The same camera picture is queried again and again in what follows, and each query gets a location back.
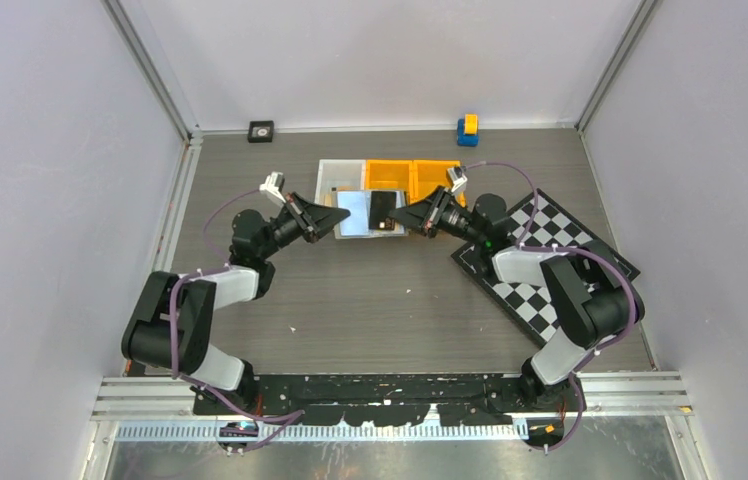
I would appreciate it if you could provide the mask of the black card gold chip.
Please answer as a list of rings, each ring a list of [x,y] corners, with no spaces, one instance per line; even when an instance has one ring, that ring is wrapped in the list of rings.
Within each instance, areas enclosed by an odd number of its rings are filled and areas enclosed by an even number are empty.
[[[372,231],[392,231],[395,222],[390,212],[396,208],[397,193],[389,190],[370,192],[368,227]]]

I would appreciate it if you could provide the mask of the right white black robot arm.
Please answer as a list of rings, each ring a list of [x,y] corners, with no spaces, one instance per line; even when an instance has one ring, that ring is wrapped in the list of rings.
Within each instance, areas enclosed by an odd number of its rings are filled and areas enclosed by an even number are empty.
[[[516,241],[514,219],[505,201],[484,194],[464,208],[445,187],[427,198],[396,208],[397,223],[433,238],[444,232],[466,241],[478,279],[488,286],[545,290],[558,327],[547,343],[524,362],[518,386],[524,403],[546,410],[567,383],[600,350],[621,339],[644,315],[641,297],[600,241],[579,247],[529,246]]]

